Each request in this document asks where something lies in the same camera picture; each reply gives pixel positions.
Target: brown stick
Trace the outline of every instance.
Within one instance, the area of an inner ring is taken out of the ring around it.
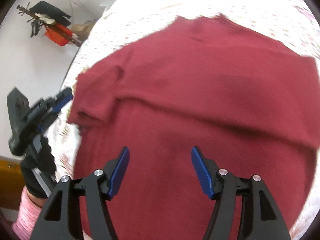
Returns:
[[[33,14],[32,12],[30,12],[29,10],[23,8],[22,6],[17,6],[17,9],[19,9],[19,11],[28,14],[29,16],[31,16],[32,18],[38,20],[39,17],[36,16],[35,14]],[[73,37],[68,36],[66,33],[64,33],[63,31],[61,31],[60,29],[58,29],[55,25],[49,25],[46,23],[43,23],[44,26],[47,26],[48,28],[50,28],[51,30],[53,30],[54,32],[58,33],[59,35],[61,35],[62,37],[66,38],[68,41],[72,42],[73,44],[76,44],[78,47],[80,47],[82,45],[82,43],[80,41],[77,41],[76,39],[74,39]]]

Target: pink sleeve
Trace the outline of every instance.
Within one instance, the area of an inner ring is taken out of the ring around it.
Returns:
[[[12,225],[13,231],[21,240],[29,240],[32,230],[36,224],[41,208],[36,206],[27,195],[24,187],[21,195],[21,203],[18,219]]]

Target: white patterned bedsheet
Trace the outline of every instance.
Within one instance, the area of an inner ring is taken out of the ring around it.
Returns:
[[[232,21],[281,41],[300,55],[316,58],[320,66],[320,28],[303,0],[117,0],[103,14],[81,46],[63,83],[76,90],[76,78],[99,60],[172,23],[177,15],[193,19],[223,13]],[[63,108],[47,136],[56,158],[57,179],[73,174],[81,137],[66,123],[72,103]],[[320,208],[320,154],[315,178],[296,223],[290,229],[298,240]]]

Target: yellow wooden cabinet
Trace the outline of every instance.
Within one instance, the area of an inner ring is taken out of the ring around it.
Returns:
[[[0,160],[0,207],[18,210],[24,185],[20,165]]]

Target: floor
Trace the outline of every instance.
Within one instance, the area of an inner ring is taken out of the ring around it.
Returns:
[[[55,95],[74,58],[78,47],[59,47],[44,36],[30,38],[28,15],[18,15],[17,5],[30,7],[40,0],[16,0],[0,28],[0,157],[14,158],[8,148],[11,128],[7,113],[6,96],[16,86],[29,99],[30,105],[40,97]],[[72,23],[98,19],[116,0],[45,0],[71,15]]]

